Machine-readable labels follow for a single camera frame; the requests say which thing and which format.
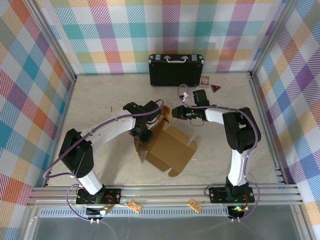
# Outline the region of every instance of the small circuit board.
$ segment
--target small circuit board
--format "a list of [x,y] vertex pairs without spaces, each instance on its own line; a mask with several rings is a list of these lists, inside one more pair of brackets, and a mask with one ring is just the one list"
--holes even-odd
[[202,206],[193,199],[190,199],[190,201],[188,202],[188,206],[195,210],[198,214],[202,210]]
[[142,206],[140,206],[138,203],[135,203],[134,201],[130,201],[127,205],[129,208],[131,208],[136,213],[140,213]]

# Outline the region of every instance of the black briefcase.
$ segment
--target black briefcase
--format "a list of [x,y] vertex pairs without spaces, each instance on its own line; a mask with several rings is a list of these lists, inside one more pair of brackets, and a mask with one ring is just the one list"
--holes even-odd
[[149,55],[150,84],[152,86],[198,86],[204,56],[201,54]]

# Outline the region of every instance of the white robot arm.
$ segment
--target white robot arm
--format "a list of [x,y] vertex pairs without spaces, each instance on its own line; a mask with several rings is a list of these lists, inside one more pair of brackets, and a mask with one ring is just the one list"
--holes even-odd
[[[208,108],[204,111],[205,118],[208,122],[216,122],[222,125],[225,124],[223,114],[228,112],[230,111],[217,108]],[[233,186],[241,186],[247,182],[243,174],[247,152],[248,150],[244,150],[240,153],[236,149],[232,149],[231,168],[228,179]]]
[[93,129],[96,129],[101,123],[82,131],[76,131],[73,128],[66,133],[59,156],[83,136],[91,134],[72,149],[62,159],[62,162],[79,180],[85,190],[93,196],[95,203],[99,202],[99,200],[104,197],[105,192],[104,185],[97,178],[93,170],[93,153],[102,145],[126,131],[129,131],[130,135],[147,145],[153,137],[153,133],[149,130],[149,128],[152,127],[152,124],[148,124],[148,122],[152,121],[160,114],[160,110],[157,110],[158,108],[159,106],[157,103],[153,101],[148,102],[145,106],[140,106],[131,102],[125,105],[123,110],[108,119],[116,120],[99,127],[94,133],[92,133]]
[[[185,100],[186,96],[187,93],[180,97]],[[212,192],[212,195],[217,197],[211,197],[211,202],[222,203],[221,201],[219,202],[221,199],[226,199],[227,202],[232,203],[241,202],[244,196],[245,198],[251,196],[252,198],[249,201],[254,202],[252,188],[249,187],[249,183],[246,181],[245,168],[250,157],[247,155],[249,153],[251,155],[251,148],[256,142],[255,130],[257,132],[257,142],[261,140],[261,133],[250,109],[243,107],[239,109],[240,111],[230,111],[225,108],[212,107],[203,89],[194,91],[193,98],[196,106],[178,106],[172,110],[172,116],[182,120],[201,118],[203,121],[224,125],[226,139],[232,149],[231,168],[226,178],[225,187]]]

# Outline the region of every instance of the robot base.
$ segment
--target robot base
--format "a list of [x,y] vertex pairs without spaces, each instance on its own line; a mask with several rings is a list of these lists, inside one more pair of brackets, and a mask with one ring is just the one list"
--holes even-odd
[[246,204],[255,202],[254,192],[251,187],[247,187],[243,194],[234,195],[231,200],[228,200],[228,195],[224,187],[210,187],[208,190],[210,203],[212,204]]
[[89,194],[85,189],[81,188],[77,191],[77,198],[75,204],[88,205],[88,204],[119,204],[121,198],[120,188],[105,188],[103,187],[95,195]]

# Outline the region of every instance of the cardboard box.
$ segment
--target cardboard box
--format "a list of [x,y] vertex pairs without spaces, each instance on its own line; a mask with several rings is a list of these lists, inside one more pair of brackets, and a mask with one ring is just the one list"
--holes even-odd
[[195,154],[198,145],[194,140],[189,144],[189,136],[177,128],[167,128],[171,121],[172,110],[164,105],[158,123],[150,129],[153,132],[151,142],[144,145],[135,138],[134,146],[141,163],[147,160],[162,172],[171,169],[168,175],[176,177]]

